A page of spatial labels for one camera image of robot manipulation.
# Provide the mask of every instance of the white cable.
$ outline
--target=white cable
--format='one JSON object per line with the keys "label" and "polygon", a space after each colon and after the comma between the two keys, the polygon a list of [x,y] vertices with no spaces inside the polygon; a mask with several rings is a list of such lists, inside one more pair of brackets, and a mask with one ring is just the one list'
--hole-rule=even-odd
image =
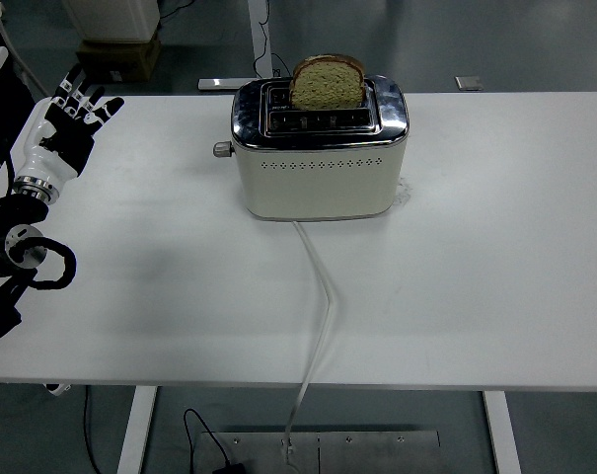
{"label": "white cable", "polygon": [[305,397],[305,392],[307,391],[307,387],[311,382],[313,377],[314,371],[316,369],[316,365],[320,359],[320,353],[325,345],[325,339],[327,338],[327,332],[329,331],[329,327],[331,325],[331,321],[333,320],[333,314],[335,313],[336,309],[336,298],[334,294],[333,285],[331,283],[331,278],[327,273],[327,269],[323,265],[320,257],[318,256],[318,252],[314,248],[313,244],[311,243],[311,239],[303,229],[302,225],[298,222],[292,222],[293,226],[296,228],[298,235],[302,239],[302,243],[307,250],[307,254],[309,254],[309,258],[311,263],[313,264],[318,277],[320,278],[320,282],[322,283],[323,288],[325,289],[325,294],[327,295],[327,313],[325,315],[325,320],[322,324],[322,329],[320,330],[320,336],[318,336],[318,342],[316,343],[316,348],[314,349],[313,354],[311,355],[311,361],[309,362],[309,368],[307,369],[307,374],[302,381],[302,385],[300,386],[300,392],[298,393],[298,397],[296,398],[296,402],[294,403],[294,407],[291,409],[291,414],[289,415],[289,420],[287,421],[287,425],[285,427],[285,434],[283,438],[284,443],[284,456],[285,456],[285,464],[292,468],[295,472],[300,472],[296,466],[294,466],[289,461],[289,449],[290,449],[290,435],[291,435],[291,428],[294,424],[294,419],[298,414],[298,410],[300,409],[300,405],[302,404],[302,400]]}
{"label": "white cable", "polygon": [[22,70],[31,79],[33,79],[33,82],[35,83],[35,85],[37,86],[37,88],[39,89],[39,91],[43,94],[43,96],[44,97],[50,97],[50,94],[48,93],[48,91],[45,90],[45,87],[43,87],[43,85],[36,78],[35,74],[31,70],[31,68],[26,65],[26,63],[22,60],[22,58],[20,57],[20,55],[18,54],[18,52],[13,47],[13,44],[11,43],[11,40],[9,39],[9,35],[6,33],[6,30],[4,29],[4,24],[2,23],[1,19],[0,19],[0,36],[2,36],[2,40],[4,40],[4,43],[6,44],[6,47],[11,52],[11,56],[13,56],[13,59],[15,59],[15,62],[18,63],[18,65],[22,68]]}

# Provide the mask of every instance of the black cable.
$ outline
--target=black cable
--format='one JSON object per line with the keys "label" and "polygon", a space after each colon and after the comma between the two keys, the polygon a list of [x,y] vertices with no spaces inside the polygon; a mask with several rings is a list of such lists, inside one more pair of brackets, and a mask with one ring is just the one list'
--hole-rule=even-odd
{"label": "black cable", "polygon": [[90,445],[90,438],[88,437],[88,401],[90,400],[90,385],[85,386],[85,403],[83,404],[83,440],[85,441],[85,447],[90,457],[90,464],[94,472],[101,474],[101,471],[97,467],[97,463],[94,460],[94,454],[92,453],[92,446]]}
{"label": "black cable", "polygon": [[74,252],[69,247],[57,242],[56,240],[47,237],[27,237],[21,240],[9,250],[9,257],[15,262],[22,262],[24,260],[24,253],[32,247],[44,247],[48,250],[56,252],[63,257],[65,269],[63,275],[58,280],[42,280],[31,281],[29,286],[34,289],[61,289],[65,288],[72,282],[72,279],[77,274],[77,258]]}
{"label": "black cable", "polygon": [[259,62],[259,59],[261,59],[267,53],[267,34],[265,33],[264,26],[267,25],[267,22],[269,21],[269,0],[266,0],[265,5],[267,8],[267,16],[265,17],[264,22],[262,22],[262,23],[259,22],[259,25],[261,26],[262,35],[265,37],[265,41],[262,44],[262,54],[259,57],[257,57],[254,60],[254,62],[252,63],[252,68],[255,70],[255,73],[257,74],[257,76],[260,77],[261,79],[262,79],[262,76],[257,71],[257,62]]}
{"label": "black cable", "polygon": [[212,437],[212,440],[215,441],[215,444],[217,444],[217,446],[219,446],[219,449],[221,449],[221,453],[223,454],[223,458],[226,461],[226,466],[230,465],[230,460],[228,459],[228,455],[226,454],[226,451],[224,450],[223,446],[219,443],[219,441],[217,440],[217,438],[215,437],[215,435],[212,433],[212,431],[210,430],[210,428],[208,427],[208,425],[206,424],[206,422],[203,420],[203,418],[201,417],[201,415],[198,414],[198,412],[196,410],[194,410],[193,408],[187,408],[184,411],[184,426],[187,429],[187,438],[188,438],[188,447],[189,447],[189,459],[188,459],[188,469],[190,474],[193,474],[192,472],[192,456],[194,453],[194,449],[192,446],[192,439],[190,438],[190,431],[188,430],[188,423],[187,423],[187,414],[189,412],[193,412],[195,413],[195,415],[197,416],[197,418],[201,421],[201,424],[203,425],[204,428],[206,428],[206,431],[208,432],[208,434],[210,435],[210,437]]}
{"label": "black cable", "polygon": [[6,161],[6,176],[9,179],[9,184],[6,188],[6,196],[10,196],[13,192],[13,183],[15,182],[15,167],[13,166],[13,159],[11,155],[7,157]]}
{"label": "black cable", "polygon": [[287,67],[287,64],[285,64],[285,61],[282,60],[282,57],[280,57],[278,54],[276,54],[275,52],[273,52],[271,54],[272,56],[276,56],[280,62],[282,62],[282,65],[285,66],[285,69],[287,69],[287,77],[291,77],[291,71],[289,70],[289,68]]}
{"label": "black cable", "polygon": [[178,13],[182,8],[186,8],[189,7],[190,5],[192,5],[193,3],[195,3],[195,0],[190,0],[188,3],[186,3],[185,5],[182,5],[178,8],[176,8],[173,12],[168,13],[162,17],[160,17],[160,20],[164,20],[165,18],[169,18],[171,15],[175,15],[176,13]]}

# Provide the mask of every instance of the toaster slot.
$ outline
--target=toaster slot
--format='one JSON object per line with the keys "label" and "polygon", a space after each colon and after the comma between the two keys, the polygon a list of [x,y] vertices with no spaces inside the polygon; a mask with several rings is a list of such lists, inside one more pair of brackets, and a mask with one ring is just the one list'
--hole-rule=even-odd
{"label": "toaster slot", "polygon": [[370,110],[340,109],[334,111],[278,111],[270,112],[269,133],[370,131],[374,123]]}

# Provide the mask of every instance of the bread crust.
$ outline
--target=bread crust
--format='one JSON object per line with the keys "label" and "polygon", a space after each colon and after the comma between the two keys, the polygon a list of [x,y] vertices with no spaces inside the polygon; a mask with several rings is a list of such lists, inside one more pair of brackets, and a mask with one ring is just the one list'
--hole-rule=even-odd
{"label": "bread crust", "polygon": [[348,56],[346,54],[328,53],[328,54],[318,54],[318,55],[314,55],[314,56],[309,56],[309,57],[303,59],[302,61],[300,61],[298,64],[296,64],[296,66],[294,67],[294,71],[293,71],[293,77],[291,79],[291,82],[289,83],[289,101],[292,104],[293,104],[293,93],[294,93],[294,87],[295,87],[295,79],[300,75],[300,72],[305,67],[311,66],[313,64],[317,64],[319,62],[341,62],[341,63],[346,64],[346,65],[352,67],[353,69],[355,69],[357,71],[358,77],[359,77],[358,87],[361,89],[362,100],[366,99],[366,88],[364,86],[364,65],[358,59],[355,59],[352,56]]}

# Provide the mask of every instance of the toaster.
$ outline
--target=toaster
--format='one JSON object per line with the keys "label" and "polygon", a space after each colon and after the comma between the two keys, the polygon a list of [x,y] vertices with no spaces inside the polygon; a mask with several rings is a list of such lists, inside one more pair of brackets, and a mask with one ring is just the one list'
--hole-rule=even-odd
{"label": "toaster", "polygon": [[410,120],[399,87],[365,77],[355,109],[301,111],[286,78],[252,81],[235,95],[231,141],[218,157],[236,155],[246,207],[270,220],[367,217],[393,203]]}

